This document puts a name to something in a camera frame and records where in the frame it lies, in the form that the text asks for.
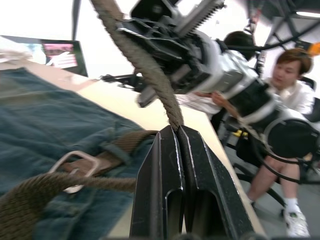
wooden table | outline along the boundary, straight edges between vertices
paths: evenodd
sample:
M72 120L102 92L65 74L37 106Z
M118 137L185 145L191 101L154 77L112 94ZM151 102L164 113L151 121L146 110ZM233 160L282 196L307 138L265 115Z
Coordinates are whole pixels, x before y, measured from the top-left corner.
M138 93L129 89L118 87L114 83L105 83L95 79L79 76L51 66L40 65L30 61L17 61L12 63L1 63L0 70L25 67L30 72L55 84L61 88L77 92L82 97L95 102L97 105L114 112L124 118L130 119L146 130L161 130L168 125L168 118L159 100L153 102L146 108L140 108L136 102ZM203 112L187 107L181 107L184 124L197 130L209 148L220 159L232 176L243 205L251 219L252 225L257 233L264 234L264 230L251 207L249 200L240 184L237 175L214 131L212 125ZM132 209L128 209L125 215L117 223L110 237L127 237Z

black hair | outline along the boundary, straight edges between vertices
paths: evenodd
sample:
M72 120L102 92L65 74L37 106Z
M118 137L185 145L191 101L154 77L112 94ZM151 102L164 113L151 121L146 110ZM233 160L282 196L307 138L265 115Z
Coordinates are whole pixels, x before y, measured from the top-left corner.
M239 47L255 47L254 38L252 35L245 33L244 31L233 31L229 33L223 40L225 45L228 46L239 46ZM239 51L244 58L249 61L255 55L255 51Z

short hair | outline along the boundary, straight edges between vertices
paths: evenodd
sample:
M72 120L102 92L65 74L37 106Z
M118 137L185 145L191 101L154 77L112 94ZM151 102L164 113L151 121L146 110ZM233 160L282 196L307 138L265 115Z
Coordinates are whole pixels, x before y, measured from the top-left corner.
M276 60L276 64L291 63L294 61L300 62L299 75L310 71L314 62L309 54L302 48L293 48L284 51Z
M239 47L249 47L249 48L254 48L255 47L255 42L254 38L252 35L245 33L244 31L233 31L229 33L225 39L223 40L225 45L228 46L239 46ZM256 51L252 50L243 50L243 51L238 51L241 53L244 58L249 61L252 59Z

floor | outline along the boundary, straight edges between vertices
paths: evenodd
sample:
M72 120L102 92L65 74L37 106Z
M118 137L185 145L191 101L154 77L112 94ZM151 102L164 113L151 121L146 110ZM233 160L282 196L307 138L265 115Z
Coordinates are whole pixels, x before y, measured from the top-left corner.
M236 141L236 137L232 137L230 142ZM236 153L231 148L226 148L226 154L231 163L240 163L245 165L241 159L236 156ZM247 164L247 167L252 171L256 171L254 167ZM316 173L311 173L311 178L320 179ZM247 182L242 182L245 191L249 189ZM278 184L273 186L273 189L281 194L281 188ZM301 185L298 194L299 205L304 213L311 236L320 237L320 186L319 185ZM283 218L280 216L281 205L272 199L269 195L263 196L259 199L255 206L256 214L260 219L266 234L272 237L284 237L286 235L286 228ZM128 237L129 226L131 221L132 206L123 215L121 220L117 223L113 231L110 232L109 237Z

